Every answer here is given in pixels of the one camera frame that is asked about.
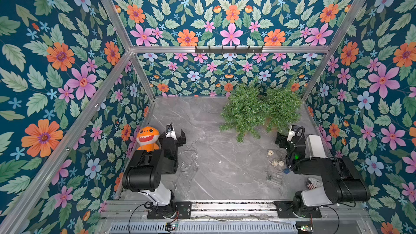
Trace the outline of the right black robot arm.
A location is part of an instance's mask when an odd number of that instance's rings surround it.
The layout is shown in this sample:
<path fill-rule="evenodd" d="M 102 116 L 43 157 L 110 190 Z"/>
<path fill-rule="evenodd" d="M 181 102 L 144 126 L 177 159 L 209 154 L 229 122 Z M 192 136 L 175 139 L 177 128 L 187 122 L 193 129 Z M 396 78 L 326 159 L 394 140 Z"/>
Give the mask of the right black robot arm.
<path fill-rule="evenodd" d="M 277 134 L 275 143 L 286 150 L 284 165 L 294 174 L 318 176 L 320 186 L 297 191 L 291 201 L 276 201 L 279 218 L 321 218 L 321 207 L 332 207 L 370 200 L 371 192 L 353 162 L 347 158 L 327 157 L 321 138 L 304 135 L 298 127 L 288 136 Z"/>

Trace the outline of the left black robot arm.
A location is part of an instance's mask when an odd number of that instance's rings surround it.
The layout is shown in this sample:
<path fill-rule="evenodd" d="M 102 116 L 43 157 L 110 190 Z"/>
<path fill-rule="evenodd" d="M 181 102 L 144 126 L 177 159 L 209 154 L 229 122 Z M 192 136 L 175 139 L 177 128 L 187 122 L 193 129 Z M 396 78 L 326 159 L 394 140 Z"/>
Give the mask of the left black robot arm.
<path fill-rule="evenodd" d="M 139 147 L 122 177 L 122 187 L 145 195 L 157 207 L 175 208 L 175 197 L 161 182 L 165 174 L 178 170 L 178 148 L 186 144 L 183 131 L 177 136 L 170 126 L 162 134 L 147 126 L 136 136 Z"/>

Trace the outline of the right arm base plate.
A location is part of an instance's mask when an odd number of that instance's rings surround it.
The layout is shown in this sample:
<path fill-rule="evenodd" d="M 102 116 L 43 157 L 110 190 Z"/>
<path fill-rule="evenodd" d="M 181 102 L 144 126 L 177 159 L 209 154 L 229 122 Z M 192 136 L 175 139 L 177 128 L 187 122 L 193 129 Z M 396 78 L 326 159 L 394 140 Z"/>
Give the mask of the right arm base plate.
<path fill-rule="evenodd" d="M 279 218 L 321 218 L 319 207 L 307 207 L 301 202 L 275 201 L 276 211 Z"/>

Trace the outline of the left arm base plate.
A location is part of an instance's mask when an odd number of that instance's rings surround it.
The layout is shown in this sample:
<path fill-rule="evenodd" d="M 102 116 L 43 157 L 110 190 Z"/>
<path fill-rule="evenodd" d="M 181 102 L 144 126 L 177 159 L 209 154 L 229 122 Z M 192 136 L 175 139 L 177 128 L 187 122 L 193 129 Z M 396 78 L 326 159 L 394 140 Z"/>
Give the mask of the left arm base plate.
<path fill-rule="evenodd" d="M 190 201 L 176 201 L 167 206 L 151 206 L 147 219 L 190 219 L 192 203 Z"/>

